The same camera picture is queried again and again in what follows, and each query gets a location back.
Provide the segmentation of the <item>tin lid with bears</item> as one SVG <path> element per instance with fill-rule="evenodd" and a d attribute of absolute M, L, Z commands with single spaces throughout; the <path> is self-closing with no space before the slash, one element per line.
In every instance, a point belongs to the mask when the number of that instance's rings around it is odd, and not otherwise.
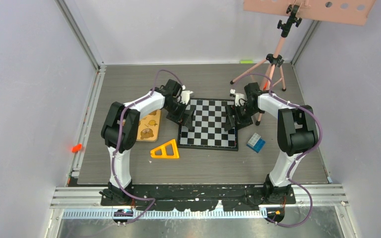
<path fill-rule="evenodd" d="M 137 141 L 155 142 L 158 139 L 161 110 L 155 110 L 139 121 Z"/>

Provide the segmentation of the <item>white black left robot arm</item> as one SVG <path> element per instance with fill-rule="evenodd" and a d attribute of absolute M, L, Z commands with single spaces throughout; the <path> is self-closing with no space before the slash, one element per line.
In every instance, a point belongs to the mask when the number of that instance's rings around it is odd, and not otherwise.
<path fill-rule="evenodd" d="M 102 195 L 114 199 L 120 205 L 131 202 L 130 151 L 138 136 L 139 122 L 148 114 L 165 109 L 167 119 L 189 131 L 194 131 L 192 117 L 195 107 L 190 105 L 193 91 L 170 79 L 161 87 L 153 87 L 144 96 L 121 104 L 111 104 L 101 130 L 101 136 L 111 156 L 111 176 L 108 188 Z"/>

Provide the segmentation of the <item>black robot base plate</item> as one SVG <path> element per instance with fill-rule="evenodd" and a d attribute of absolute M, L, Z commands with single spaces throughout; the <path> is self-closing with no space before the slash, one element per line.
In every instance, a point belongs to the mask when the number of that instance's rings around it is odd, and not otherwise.
<path fill-rule="evenodd" d="M 260 205 L 295 204 L 290 186 L 268 192 L 261 184 L 130 184 L 124 191 L 108 184 L 99 192 L 102 206 L 131 206 L 139 211 L 252 211 Z"/>

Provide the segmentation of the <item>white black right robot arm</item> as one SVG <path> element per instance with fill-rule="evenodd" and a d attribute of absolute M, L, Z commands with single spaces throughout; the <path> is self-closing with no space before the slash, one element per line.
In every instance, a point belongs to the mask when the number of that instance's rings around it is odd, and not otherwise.
<path fill-rule="evenodd" d="M 309 105 L 294 105 L 270 91 L 261 91 L 257 83 L 244 87 L 245 93 L 230 90 L 234 104 L 226 106 L 224 129 L 239 130 L 252 125 L 255 113 L 269 113 L 277 119 L 279 156 L 267 175 L 261 191 L 269 203 L 277 203 L 290 192 L 291 178 L 298 162 L 319 142 L 313 109 Z"/>

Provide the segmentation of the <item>black white folding chessboard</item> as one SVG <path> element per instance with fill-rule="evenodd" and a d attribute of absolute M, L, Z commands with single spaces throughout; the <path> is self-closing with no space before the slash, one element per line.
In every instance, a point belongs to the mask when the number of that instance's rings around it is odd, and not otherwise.
<path fill-rule="evenodd" d="M 229 99 L 192 98 L 188 108 L 195 107 L 192 116 L 194 131 L 180 126 L 178 147 L 238 151 L 237 131 L 234 128 L 225 130 L 226 106 L 233 104 L 234 101 Z"/>

